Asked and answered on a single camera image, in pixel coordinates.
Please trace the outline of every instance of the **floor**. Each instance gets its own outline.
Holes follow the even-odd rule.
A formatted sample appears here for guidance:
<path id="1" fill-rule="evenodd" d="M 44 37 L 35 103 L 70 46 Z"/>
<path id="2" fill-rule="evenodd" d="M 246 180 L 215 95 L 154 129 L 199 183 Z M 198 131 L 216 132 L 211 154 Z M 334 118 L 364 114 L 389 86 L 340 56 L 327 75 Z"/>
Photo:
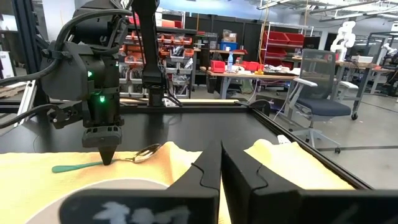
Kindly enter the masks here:
<path id="1" fill-rule="evenodd" d="M 24 70 L 17 68 L 17 73 L 24 73 Z M 256 93 L 266 96 L 276 96 L 274 91 L 261 91 Z M 252 95 L 234 95 L 236 98 L 249 99 Z M 286 93 L 280 92 L 279 97 L 285 98 Z M 206 91 L 206 86 L 195 88 L 192 98 L 218 98 L 217 93 L 210 94 Z M 22 94 L 12 97 L 13 100 L 20 100 Z M 352 101 L 345 101 L 344 104 L 352 107 Z M 315 143 L 322 154 L 328 156 L 339 163 L 342 167 L 363 179 L 369 185 L 377 189 L 398 189 L 398 138 L 395 132 L 398 127 L 398 103 L 396 98 L 364 95 L 363 101 L 358 111 L 359 118 L 351 120 L 350 116 L 335 118 L 329 122 L 315 123 L 314 128 L 319 129 L 329 138 L 341 144 L 342 152 L 334 153 L 334 147 L 323 141 Z M 0 123 L 15 117 L 14 114 L 1 115 Z M 289 125 L 280 116 L 276 117 L 276 122 L 285 128 L 294 130 L 300 129 Z M 310 123 L 305 118 L 294 115 L 294 121 L 302 126 Z M 0 129 L 0 135 L 6 129 Z"/>

